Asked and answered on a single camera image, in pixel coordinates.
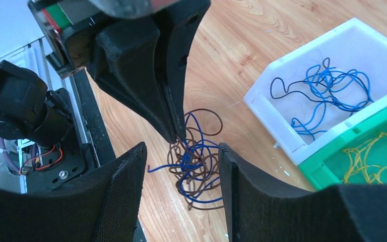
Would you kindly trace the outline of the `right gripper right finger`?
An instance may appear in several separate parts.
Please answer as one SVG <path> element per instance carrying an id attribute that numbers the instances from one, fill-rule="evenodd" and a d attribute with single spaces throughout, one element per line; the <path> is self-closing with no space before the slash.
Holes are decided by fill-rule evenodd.
<path id="1" fill-rule="evenodd" d="M 309 192 L 218 152 L 230 241 L 387 241 L 387 185 L 333 185 Z"/>

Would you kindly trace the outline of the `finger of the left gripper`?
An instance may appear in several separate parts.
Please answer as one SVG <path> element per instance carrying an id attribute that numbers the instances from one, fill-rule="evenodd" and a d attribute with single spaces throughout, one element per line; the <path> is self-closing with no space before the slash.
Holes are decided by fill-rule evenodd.
<path id="1" fill-rule="evenodd" d="M 155 76 L 162 87 L 169 122 L 160 134 L 167 142 L 186 137 L 183 100 L 187 59 L 210 5 L 210 1 L 177 1 L 153 15 L 160 31 L 154 55 Z"/>

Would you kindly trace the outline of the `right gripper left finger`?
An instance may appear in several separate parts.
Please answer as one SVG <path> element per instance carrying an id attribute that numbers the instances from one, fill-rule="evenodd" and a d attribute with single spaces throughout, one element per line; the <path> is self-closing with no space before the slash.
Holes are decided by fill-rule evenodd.
<path id="1" fill-rule="evenodd" d="M 0 189 L 0 241 L 132 241 L 147 146 L 50 191 Z"/>

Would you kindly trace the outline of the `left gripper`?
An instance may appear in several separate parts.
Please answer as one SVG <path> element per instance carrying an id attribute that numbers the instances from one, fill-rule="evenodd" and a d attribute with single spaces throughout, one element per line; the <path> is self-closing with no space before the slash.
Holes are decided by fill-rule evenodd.
<path id="1" fill-rule="evenodd" d="M 164 91 L 155 77 L 160 31 L 152 18 L 106 26 L 113 19 L 90 1 L 28 1 L 27 6 L 50 44 L 46 59 L 61 78 L 91 60 L 87 70 L 103 91 L 143 117 L 168 143 L 176 141 Z"/>

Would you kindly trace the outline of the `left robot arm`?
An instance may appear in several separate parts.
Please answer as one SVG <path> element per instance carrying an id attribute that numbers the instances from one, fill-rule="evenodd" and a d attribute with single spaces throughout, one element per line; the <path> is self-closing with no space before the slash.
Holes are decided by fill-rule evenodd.
<path id="1" fill-rule="evenodd" d="M 61 78 L 87 70 L 168 143 L 186 137 L 187 59 L 210 1 L 28 1 Z M 0 137 L 51 147 L 73 125 L 67 103 L 33 71 L 0 62 Z"/>

